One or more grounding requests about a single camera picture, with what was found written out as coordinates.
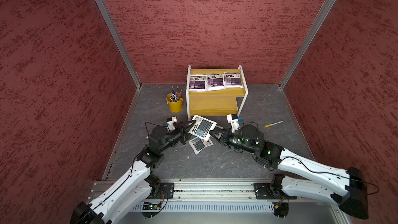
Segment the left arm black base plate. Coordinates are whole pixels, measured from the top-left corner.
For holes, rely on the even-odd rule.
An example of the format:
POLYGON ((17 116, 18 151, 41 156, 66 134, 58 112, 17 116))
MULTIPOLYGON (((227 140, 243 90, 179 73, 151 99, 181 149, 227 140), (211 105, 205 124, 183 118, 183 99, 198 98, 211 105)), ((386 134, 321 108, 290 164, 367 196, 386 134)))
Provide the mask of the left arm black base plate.
POLYGON ((159 183, 152 189, 148 199, 173 199, 174 188, 174 183, 159 183))

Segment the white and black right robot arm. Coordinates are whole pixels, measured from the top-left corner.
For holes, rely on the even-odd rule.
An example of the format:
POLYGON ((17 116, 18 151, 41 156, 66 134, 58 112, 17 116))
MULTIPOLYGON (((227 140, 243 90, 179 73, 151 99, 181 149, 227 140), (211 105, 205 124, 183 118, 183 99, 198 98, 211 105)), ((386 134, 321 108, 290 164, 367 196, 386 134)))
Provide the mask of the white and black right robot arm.
POLYGON ((268 170, 280 170, 301 177, 294 179, 274 175, 271 192, 276 198, 305 197, 332 203, 344 213, 367 220, 369 218, 368 184, 360 169, 339 169, 306 159, 281 145, 264 139, 253 125, 238 133, 231 129, 210 131, 221 145, 252 155, 255 162, 268 170))

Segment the wooden shelf with white frame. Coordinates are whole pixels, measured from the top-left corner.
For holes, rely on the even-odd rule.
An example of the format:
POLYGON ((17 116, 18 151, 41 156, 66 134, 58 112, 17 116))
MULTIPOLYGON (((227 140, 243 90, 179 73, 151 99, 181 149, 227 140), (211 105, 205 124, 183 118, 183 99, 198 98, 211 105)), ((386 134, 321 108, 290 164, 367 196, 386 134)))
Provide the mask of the wooden shelf with white frame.
POLYGON ((229 114, 240 115, 249 94, 244 76, 243 67, 237 69, 195 69, 188 66, 186 87, 189 87, 191 75, 239 73, 242 88, 227 88, 218 91, 192 92, 186 90, 186 106, 188 118, 199 116, 226 116, 229 114))

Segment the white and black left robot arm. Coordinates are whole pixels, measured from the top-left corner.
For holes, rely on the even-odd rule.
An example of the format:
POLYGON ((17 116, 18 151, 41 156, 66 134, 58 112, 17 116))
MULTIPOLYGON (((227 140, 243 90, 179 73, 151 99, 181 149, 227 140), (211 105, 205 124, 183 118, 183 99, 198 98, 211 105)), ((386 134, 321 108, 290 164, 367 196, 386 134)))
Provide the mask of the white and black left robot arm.
POLYGON ((71 224, 117 224, 138 203, 149 196, 158 197, 160 179, 152 175, 164 159, 163 152, 177 143, 185 144, 195 121, 173 122, 172 129, 156 126, 148 135, 148 144, 134 158, 131 167, 99 197, 79 203, 71 224))

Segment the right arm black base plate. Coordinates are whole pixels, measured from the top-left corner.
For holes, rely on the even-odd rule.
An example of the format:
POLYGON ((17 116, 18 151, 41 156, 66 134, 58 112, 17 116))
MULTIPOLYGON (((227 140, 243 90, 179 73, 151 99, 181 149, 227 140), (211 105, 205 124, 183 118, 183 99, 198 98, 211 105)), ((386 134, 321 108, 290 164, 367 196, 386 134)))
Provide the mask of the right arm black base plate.
POLYGON ((254 183, 254 192, 257 200, 296 200, 296 196, 288 196, 283 191, 274 192, 271 183, 254 183))

